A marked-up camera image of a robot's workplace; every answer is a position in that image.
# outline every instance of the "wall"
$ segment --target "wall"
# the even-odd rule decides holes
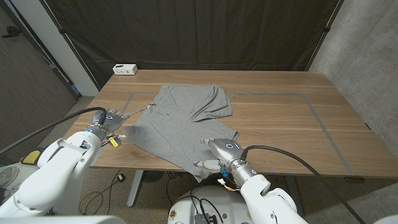
[[[97,88],[59,33],[39,0],[11,0],[39,39],[83,96],[96,96]]]
[[[345,1],[310,71],[320,71],[398,157],[398,1]]]

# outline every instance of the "wooden table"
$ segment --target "wooden table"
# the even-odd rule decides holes
[[[219,121],[240,133],[242,147],[281,148],[325,176],[398,177],[397,159],[318,72],[139,70],[133,76],[114,75],[89,107],[128,114],[152,102],[162,85],[173,83],[222,87],[233,115]],[[133,115],[117,134],[141,114]],[[81,115],[65,136],[83,130],[90,117],[90,113]],[[266,174],[311,175],[300,163],[275,152],[253,150],[247,160]],[[181,171],[127,139],[119,147],[107,145],[93,167]]]

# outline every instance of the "sticker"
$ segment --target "sticker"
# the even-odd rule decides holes
[[[170,212],[170,218],[173,220],[175,217],[177,217],[177,211],[176,210],[172,210]]]
[[[118,144],[113,138],[110,138],[109,141],[111,142],[111,144],[112,144],[114,147],[118,147],[118,146],[119,146],[119,144]]]

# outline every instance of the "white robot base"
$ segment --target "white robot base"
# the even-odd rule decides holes
[[[197,187],[192,190],[192,192],[187,192],[181,196],[195,196],[199,199],[205,198],[209,200],[218,210],[225,224],[252,224],[248,206],[244,201],[242,195],[239,192],[230,192],[222,186],[202,186]],[[176,204],[172,206],[169,212],[168,224],[183,224],[183,223],[206,223],[203,216],[197,215],[195,206],[198,209],[199,214],[201,214],[199,201],[195,198],[187,197],[179,200]],[[216,222],[221,223],[221,220],[217,214],[217,211],[205,200],[202,200],[202,205],[205,213],[208,213],[209,217],[215,215]]]

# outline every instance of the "gray t-shirt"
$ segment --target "gray t-shirt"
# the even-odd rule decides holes
[[[193,162],[216,159],[200,139],[236,138],[236,131],[214,119],[231,115],[231,102],[218,85],[164,85],[154,105],[123,133],[133,144],[176,164],[200,181],[209,172]]]

